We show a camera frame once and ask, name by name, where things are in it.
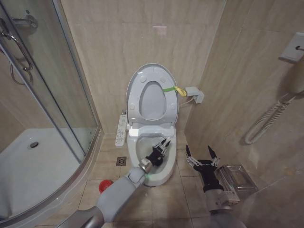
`bidet remote control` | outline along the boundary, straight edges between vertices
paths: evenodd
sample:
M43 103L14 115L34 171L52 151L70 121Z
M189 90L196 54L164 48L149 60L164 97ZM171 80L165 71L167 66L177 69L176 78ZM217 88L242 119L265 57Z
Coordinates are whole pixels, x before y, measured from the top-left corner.
M118 128L117 128L117 134L116 134L116 140L115 140L115 146L117 146L117 147L124 145L126 125L127 125L127 115L120 115L119 122L118 122Z

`white cable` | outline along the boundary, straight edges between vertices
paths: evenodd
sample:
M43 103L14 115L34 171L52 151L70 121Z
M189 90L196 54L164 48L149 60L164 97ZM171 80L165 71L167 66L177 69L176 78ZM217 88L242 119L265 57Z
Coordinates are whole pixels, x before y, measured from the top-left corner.
M194 100L194 96L193 96L189 101L180 104L180 106L182 106L182 105L184 105L184 104L186 104L186 103L189 103L189 102L191 102L191 101L193 101L193 100Z
M279 118L279 116L287 109L289 104L295 99L296 96L293 96L290 100L286 102L277 101L255 124L249 129L247 134L245 135L245 143L250 145L255 143L259 138L262 137L263 134L268 130L268 128ZM253 132L267 120L264 126L252 137Z

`toilet lid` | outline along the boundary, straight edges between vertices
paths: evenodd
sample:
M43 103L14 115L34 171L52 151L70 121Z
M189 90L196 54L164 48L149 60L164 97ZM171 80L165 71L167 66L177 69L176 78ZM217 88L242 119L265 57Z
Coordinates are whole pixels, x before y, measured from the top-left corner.
M128 122L142 125L174 125L178 115L179 95L172 74L162 65L146 64L139 68L130 80L126 106Z

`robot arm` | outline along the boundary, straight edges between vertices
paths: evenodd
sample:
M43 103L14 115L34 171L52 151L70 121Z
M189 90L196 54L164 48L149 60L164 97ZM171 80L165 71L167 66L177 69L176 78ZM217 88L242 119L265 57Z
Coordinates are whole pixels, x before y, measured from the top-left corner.
M108 187L98 198L96 205L88 210L77 210L57 228L100 228L106 222L112 222L135 190L145 181L145 175L153 166L160 166L166 154L170 140L164 139L153 146L152 153L142 159L139 167L133 167L129 173Z
M246 228L243 222L229 213L232 210L231 205L237 204L240 200L235 192L224 191L220 185L214 174L220 158L217 158L209 146L208 149L211 160L196 160L191 156L187 145L186 161L202 176L207 209L211 213L210 228Z

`green tape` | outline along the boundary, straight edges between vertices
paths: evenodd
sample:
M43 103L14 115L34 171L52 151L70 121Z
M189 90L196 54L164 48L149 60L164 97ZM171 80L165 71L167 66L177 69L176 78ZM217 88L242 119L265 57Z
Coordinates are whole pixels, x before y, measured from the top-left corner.
M163 89L164 92L170 92L170 91L172 91L172 90L175 90L175 87Z

